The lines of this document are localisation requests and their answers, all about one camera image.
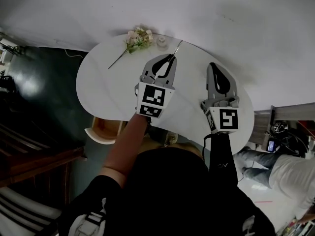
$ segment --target dark green floor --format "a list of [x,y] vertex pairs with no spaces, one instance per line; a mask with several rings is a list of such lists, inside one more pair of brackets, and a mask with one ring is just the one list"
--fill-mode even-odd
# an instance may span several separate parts
[[[69,51],[70,55],[86,53]],[[101,145],[84,131],[92,124],[93,116],[81,106],[76,94],[76,75],[80,57],[70,58],[63,49],[27,48],[23,56],[15,56],[11,62],[9,75],[14,78],[21,96],[36,111],[44,113],[47,121],[41,123],[52,136],[65,141],[73,140],[85,145],[87,161],[73,163],[70,179],[70,197],[73,199],[88,186],[99,172],[111,145]],[[179,142],[188,142],[179,137]],[[202,146],[194,143],[200,150]],[[209,165],[209,151],[205,157]]]

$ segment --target floor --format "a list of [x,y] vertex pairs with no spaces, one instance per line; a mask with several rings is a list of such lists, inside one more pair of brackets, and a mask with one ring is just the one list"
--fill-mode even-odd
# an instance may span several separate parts
[[[69,54],[85,55],[77,51],[70,51]],[[94,142],[84,132],[84,128],[91,125],[93,117],[82,108],[76,95],[75,79],[80,60],[80,57],[68,57],[63,49],[27,48],[25,56],[13,58],[8,71],[14,77],[20,94],[48,115],[59,135],[85,143],[88,160],[73,163],[70,183],[72,198],[79,195],[97,175],[112,147]],[[187,141],[184,137],[179,138],[179,142]],[[209,162],[209,156],[207,151],[206,162]],[[276,230],[294,217],[296,204],[282,194],[249,179],[241,180],[239,187],[269,217]]]

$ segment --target person in white shirt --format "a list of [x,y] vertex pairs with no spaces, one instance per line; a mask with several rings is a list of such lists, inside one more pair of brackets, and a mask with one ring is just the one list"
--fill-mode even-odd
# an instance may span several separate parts
[[[253,179],[268,188],[283,193],[299,203],[296,218],[306,222],[315,219],[315,214],[308,212],[315,198],[315,158],[273,154],[244,147],[234,155],[235,164],[244,177]],[[245,167],[245,162],[253,160],[266,169]]]

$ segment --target person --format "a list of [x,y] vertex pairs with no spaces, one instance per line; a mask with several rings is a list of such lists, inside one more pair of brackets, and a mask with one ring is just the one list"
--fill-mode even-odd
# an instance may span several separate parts
[[[300,222],[315,219],[313,209],[309,210],[315,198],[315,158],[307,160],[292,155],[252,150],[250,147],[244,147],[233,157],[244,177],[296,200],[299,205],[295,215]],[[246,167],[251,160],[266,169]]]
[[276,235],[237,187],[228,135],[212,139],[208,170],[194,146],[143,139],[147,126],[145,116],[134,114],[99,176],[58,218],[60,236]]

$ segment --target white shirt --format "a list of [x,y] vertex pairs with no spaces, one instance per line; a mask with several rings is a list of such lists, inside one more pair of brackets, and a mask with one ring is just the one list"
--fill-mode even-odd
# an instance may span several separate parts
[[301,219],[315,198],[315,158],[280,156],[271,171],[269,184],[299,203],[296,217]]

